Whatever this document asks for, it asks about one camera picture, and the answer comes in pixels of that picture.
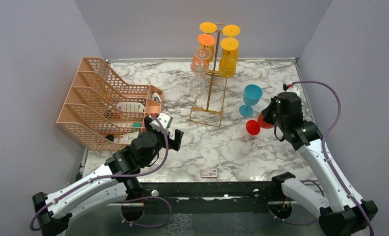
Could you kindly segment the red wine glass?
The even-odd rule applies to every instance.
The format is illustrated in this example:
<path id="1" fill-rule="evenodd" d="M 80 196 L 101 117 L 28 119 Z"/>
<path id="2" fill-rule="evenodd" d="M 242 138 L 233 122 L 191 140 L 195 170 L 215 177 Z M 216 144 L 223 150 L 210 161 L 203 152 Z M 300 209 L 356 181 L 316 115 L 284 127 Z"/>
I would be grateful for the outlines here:
<path id="1" fill-rule="evenodd" d="M 257 120 L 251 119 L 246 123 L 246 131 L 250 135 L 254 135 L 254 136 L 258 135 L 259 132 L 261 131 L 261 129 L 271 129 L 273 127 L 274 127 L 274 125 L 266 123 L 264 121 L 262 114 L 259 114 Z"/>

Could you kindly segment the blue wine glass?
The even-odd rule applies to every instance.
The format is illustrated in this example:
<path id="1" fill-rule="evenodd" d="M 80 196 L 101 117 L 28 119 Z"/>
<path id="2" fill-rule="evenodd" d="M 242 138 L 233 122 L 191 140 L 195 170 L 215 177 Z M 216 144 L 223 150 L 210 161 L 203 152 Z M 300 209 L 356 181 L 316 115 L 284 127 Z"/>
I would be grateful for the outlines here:
<path id="1" fill-rule="evenodd" d="M 255 84 L 247 85 L 243 93 L 244 104 L 240 106 L 239 113 L 243 117 L 251 117 L 254 113 L 253 106 L 256 105 L 263 95 L 262 88 Z"/>

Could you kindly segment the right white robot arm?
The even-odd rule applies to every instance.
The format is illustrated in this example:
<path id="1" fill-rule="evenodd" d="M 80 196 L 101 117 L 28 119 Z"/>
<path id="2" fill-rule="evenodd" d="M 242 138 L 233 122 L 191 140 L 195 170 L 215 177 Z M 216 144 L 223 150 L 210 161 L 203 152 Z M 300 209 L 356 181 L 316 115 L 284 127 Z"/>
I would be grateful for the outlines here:
<path id="1" fill-rule="evenodd" d="M 312 169 L 324 194 L 305 186 L 291 173 L 273 178 L 270 195 L 276 200 L 289 197 L 308 210 L 327 236 L 363 236 L 368 234 L 371 220 L 378 212 L 345 177 L 315 123 L 303 119 L 300 97 L 282 92 L 271 98 L 262 112 L 263 120 L 283 133 Z"/>

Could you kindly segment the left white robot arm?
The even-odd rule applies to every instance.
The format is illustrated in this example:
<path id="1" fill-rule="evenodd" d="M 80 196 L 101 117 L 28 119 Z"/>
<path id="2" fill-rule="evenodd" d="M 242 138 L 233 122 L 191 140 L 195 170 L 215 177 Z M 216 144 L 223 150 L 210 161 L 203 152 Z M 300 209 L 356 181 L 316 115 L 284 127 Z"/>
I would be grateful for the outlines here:
<path id="1" fill-rule="evenodd" d="M 57 236 L 71 222 L 108 204 L 142 201 L 145 197 L 138 177 L 158 171 L 168 152 L 181 147 L 181 130 L 176 129 L 174 139 L 170 138 L 168 129 L 172 121 L 165 113 L 150 114 L 144 118 L 146 131 L 92 173 L 54 193 L 33 195 L 35 214 L 30 230 L 40 231 L 43 236 Z"/>

